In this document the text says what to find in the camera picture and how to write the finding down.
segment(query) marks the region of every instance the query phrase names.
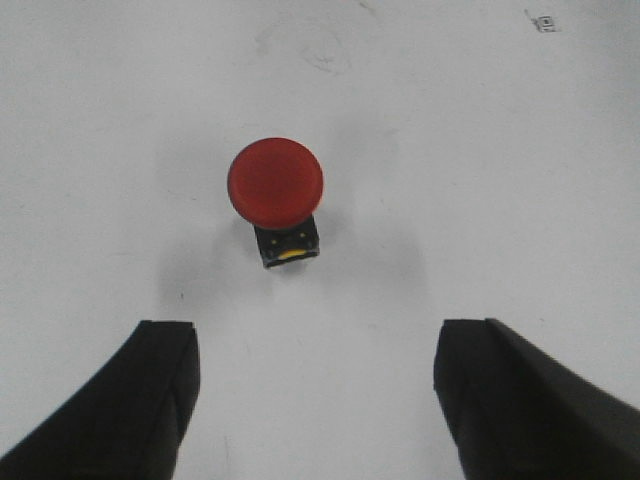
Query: red button cap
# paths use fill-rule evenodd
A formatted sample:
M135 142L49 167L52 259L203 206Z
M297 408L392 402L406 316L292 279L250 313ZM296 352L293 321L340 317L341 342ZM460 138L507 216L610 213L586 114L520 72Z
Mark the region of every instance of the red button cap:
M265 138L242 150L229 169L229 198L238 213L268 230L295 227L322 197L322 169L304 146Z

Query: white table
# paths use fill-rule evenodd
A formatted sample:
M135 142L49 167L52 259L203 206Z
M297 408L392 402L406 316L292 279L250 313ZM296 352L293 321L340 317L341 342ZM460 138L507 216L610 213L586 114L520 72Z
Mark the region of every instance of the white table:
M551 15L562 31L527 18ZM462 479L445 318L640 407L639 2L30 1L0 15L0 450L140 319L192 321L176 480ZM226 173L325 173L265 271Z

